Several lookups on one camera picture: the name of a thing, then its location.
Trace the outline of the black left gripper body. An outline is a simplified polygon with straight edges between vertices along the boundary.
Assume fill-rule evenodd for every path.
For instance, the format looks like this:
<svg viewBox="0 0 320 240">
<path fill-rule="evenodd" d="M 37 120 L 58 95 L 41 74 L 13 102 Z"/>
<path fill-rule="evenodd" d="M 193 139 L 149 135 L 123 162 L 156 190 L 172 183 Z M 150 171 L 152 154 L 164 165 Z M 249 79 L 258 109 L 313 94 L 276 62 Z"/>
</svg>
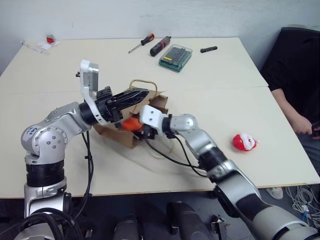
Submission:
<svg viewBox="0 0 320 240">
<path fill-rule="evenodd" d="M 110 86 L 105 87 L 96 94 L 95 104 L 101 114 L 101 117 L 107 123 L 113 123 L 116 128 L 121 128 L 123 114 L 118 106 L 115 96 L 113 96 Z"/>
</svg>

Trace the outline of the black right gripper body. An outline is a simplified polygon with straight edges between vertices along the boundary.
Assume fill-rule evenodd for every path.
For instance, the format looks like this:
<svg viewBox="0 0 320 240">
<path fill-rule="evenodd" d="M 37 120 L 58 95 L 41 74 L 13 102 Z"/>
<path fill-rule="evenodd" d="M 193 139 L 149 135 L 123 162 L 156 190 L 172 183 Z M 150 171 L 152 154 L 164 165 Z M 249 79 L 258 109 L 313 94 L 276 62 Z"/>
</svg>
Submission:
<svg viewBox="0 0 320 240">
<path fill-rule="evenodd" d="M 154 140 L 157 131 L 149 125 L 143 124 L 137 132 L 139 140 Z"/>
</svg>

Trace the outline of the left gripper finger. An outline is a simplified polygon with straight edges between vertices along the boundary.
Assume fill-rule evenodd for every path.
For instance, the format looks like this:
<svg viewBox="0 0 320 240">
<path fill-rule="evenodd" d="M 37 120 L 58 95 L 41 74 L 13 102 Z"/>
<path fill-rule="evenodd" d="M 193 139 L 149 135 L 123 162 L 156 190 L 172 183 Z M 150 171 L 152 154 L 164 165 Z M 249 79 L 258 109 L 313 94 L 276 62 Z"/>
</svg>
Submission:
<svg viewBox="0 0 320 240">
<path fill-rule="evenodd" d="M 114 95 L 118 103 L 140 103 L 148 94 L 148 89 L 129 89 Z"/>
<path fill-rule="evenodd" d="M 126 99 L 117 99 L 115 103 L 115 109 L 121 111 L 127 108 L 130 108 L 134 105 L 141 103 L 144 98 L 126 98 Z"/>
</svg>

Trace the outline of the person's hand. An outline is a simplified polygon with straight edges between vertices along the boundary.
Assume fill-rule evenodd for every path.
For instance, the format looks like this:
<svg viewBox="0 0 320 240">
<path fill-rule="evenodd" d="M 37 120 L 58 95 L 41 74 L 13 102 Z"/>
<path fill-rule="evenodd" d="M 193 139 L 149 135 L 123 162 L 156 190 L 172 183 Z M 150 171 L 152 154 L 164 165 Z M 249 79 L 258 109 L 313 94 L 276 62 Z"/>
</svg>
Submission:
<svg viewBox="0 0 320 240">
<path fill-rule="evenodd" d="M 311 122 L 307 118 L 305 118 L 301 115 L 298 115 L 294 119 L 294 123 L 292 124 L 292 127 L 293 127 L 294 132 L 296 134 L 304 134 L 304 135 L 311 135 L 312 134 Z"/>
</svg>

